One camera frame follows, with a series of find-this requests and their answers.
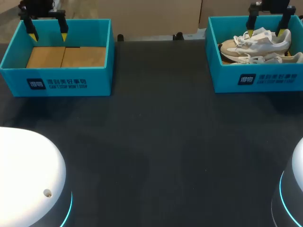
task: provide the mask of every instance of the cardboard box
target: cardboard box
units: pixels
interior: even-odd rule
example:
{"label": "cardboard box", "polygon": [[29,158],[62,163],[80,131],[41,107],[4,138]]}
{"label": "cardboard box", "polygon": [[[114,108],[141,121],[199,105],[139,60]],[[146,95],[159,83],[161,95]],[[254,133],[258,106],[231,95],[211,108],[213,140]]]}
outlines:
{"label": "cardboard box", "polygon": [[[57,20],[33,20],[39,35],[38,42],[35,42],[27,34],[23,21],[20,21],[0,64],[0,73],[14,96],[110,95],[115,54],[111,20],[72,19],[66,22],[69,31],[66,41],[63,42]],[[75,46],[102,47],[104,66],[27,68],[35,47]],[[46,56],[49,54],[51,55],[52,51],[45,53]]]}
{"label": "cardboard box", "polygon": [[[275,31],[282,16],[258,16],[255,29]],[[303,63],[223,64],[218,44],[246,31],[247,16],[210,17],[206,30],[206,56],[215,92],[302,91]],[[303,52],[303,26],[298,16],[291,16],[290,53]]]}
{"label": "cardboard box", "polygon": [[65,47],[34,47],[27,68],[60,68]]}
{"label": "cardboard box", "polygon": [[66,48],[61,67],[103,67],[105,47]]}

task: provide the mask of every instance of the shoelace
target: shoelace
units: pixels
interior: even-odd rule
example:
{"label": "shoelace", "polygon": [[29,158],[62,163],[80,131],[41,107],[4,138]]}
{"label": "shoelace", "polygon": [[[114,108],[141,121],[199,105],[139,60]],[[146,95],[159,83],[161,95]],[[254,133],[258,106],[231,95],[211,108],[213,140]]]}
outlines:
{"label": "shoelace", "polygon": [[247,54],[247,57],[239,57],[239,60],[241,60],[241,63],[245,63],[245,64],[255,64],[255,63],[264,63],[265,59],[263,56],[255,56],[255,57],[251,57],[249,54]]}
{"label": "shoelace", "polygon": [[246,44],[256,44],[257,41],[251,40],[250,36],[248,35],[248,32],[244,32],[243,36],[234,36],[233,37],[235,43],[237,46],[243,46]]}
{"label": "shoelace", "polygon": [[263,56],[255,56],[251,57],[249,54],[247,54],[247,57],[239,57],[239,60],[241,60],[240,63],[244,64],[264,64],[264,63],[273,63],[272,61],[275,61],[274,63],[282,61],[281,57],[279,56],[272,56],[269,54],[265,57]]}

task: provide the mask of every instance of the box label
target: box label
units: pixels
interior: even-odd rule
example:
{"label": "box label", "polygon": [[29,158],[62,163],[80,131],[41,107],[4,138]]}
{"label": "box label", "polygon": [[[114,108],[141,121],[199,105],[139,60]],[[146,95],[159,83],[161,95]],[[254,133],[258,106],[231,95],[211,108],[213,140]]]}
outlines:
{"label": "box label", "polygon": [[252,85],[255,78],[255,74],[241,74],[238,85]]}
{"label": "box label", "polygon": [[48,79],[50,89],[86,89],[86,79]]}
{"label": "box label", "polygon": [[261,74],[257,84],[292,84],[297,74]]}
{"label": "box label", "polygon": [[32,90],[45,90],[45,85],[41,78],[27,79],[28,85]]}

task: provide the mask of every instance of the printed logo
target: printed logo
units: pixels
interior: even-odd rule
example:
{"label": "printed logo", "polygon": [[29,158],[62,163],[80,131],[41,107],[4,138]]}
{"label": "printed logo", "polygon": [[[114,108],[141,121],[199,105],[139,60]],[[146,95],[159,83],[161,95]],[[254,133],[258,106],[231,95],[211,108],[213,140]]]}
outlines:
{"label": "printed logo", "polygon": [[32,90],[44,90],[45,89],[45,85],[41,78],[27,79],[27,82],[28,82],[30,89],[32,89]]}
{"label": "printed logo", "polygon": [[240,76],[238,85],[252,85],[255,81],[255,74],[242,74]]}

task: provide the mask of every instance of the white dome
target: white dome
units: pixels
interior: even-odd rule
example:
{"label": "white dome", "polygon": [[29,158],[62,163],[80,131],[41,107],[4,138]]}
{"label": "white dome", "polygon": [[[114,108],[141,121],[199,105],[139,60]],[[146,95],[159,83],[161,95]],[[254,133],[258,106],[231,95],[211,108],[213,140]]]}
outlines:
{"label": "white dome", "polygon": [[64,159],[46,137],[0,127],[0,226],[28,227],[58,200],[65,183]]}
{"label": "white dome", "polygon": [[303,191],[303,139],[300,140],[294,149],[292,162],[294,177]]}

